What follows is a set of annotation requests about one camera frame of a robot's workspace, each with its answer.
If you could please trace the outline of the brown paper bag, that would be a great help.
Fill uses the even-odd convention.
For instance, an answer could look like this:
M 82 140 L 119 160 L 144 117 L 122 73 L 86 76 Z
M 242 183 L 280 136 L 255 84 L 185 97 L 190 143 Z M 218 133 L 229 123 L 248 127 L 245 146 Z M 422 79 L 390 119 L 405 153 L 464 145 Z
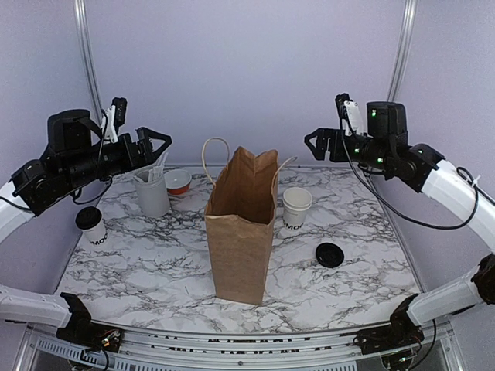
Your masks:
M 217 298 L 263 302 L 284 167 L 276 150 L 254 155 L 239 147 L 211 180 L 204 218 Z

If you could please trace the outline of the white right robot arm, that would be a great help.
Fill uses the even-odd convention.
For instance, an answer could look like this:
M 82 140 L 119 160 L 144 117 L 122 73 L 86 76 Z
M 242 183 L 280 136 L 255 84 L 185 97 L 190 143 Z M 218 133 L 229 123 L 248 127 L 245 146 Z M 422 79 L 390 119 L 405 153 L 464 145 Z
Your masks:
M 367 103 L 362 118 L 357 102 L 347 94 L 336 97 L 339 128 L 318 128 L 304 137 L 314 158 L 365 165 L 385 179 L 400 179 L 417 193 L 444 206 L 459 219 L 454 230 L 469 227 L 494 249 L 494 200 L 461 166 L 454 166 L 429 145 L 408 143 L 403 104 Z M 383 339 L 399 346 L 414 328 L 438 317 L 494 303 L 494 254 L 489 253 L 471 271 L 432 291 L 405 300 L 384 327 Z

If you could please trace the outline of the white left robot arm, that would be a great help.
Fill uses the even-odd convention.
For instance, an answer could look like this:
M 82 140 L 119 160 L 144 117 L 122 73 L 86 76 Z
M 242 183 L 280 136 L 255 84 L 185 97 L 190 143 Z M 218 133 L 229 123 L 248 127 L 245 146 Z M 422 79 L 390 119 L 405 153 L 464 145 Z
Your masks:
M 115 142 L 91 120 L 85 109 L 63 111 L 47 121 L 48 144 L 40 158 L 16 170 L 1 187 L 1 238 L 40 216 L 62 199 L 77 198 L 94 181 L 109 182 L 153 164 L 172 144 L 172 138 L 148 128 L 137 130 L 138 140 L 120 134 Z M 77 296 L 43 295 L 3 286 L 1 317 L 66 328 L 82 344 L 97 338 L 97 326 Z

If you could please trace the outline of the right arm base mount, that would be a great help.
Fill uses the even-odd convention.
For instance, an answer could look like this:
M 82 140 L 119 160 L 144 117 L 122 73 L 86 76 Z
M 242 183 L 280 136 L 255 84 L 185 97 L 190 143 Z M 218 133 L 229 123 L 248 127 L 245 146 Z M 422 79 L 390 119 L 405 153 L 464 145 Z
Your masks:
M 360 348 L 363 355 L 420 344 L 425 339 L 421 327 L 415 325 L 407 315 L 409 305 L 417 296 L 413 294 L 400 303 L 392 312 L 389 325 L 358 331 L 353 344 Z

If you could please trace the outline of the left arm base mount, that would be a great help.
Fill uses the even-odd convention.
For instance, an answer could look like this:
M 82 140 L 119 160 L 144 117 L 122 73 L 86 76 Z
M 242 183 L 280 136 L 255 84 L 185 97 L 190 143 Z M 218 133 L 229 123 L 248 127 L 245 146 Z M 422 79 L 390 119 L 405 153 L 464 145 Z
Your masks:
M 60 296 L 69 306 L 70 318 L 65 327 L 57 329 L 58 339 L 108 352 L 119 351 L 123 337 L 121 328 L 93 322 L 90 312 L 75 294 L 63 292 Z

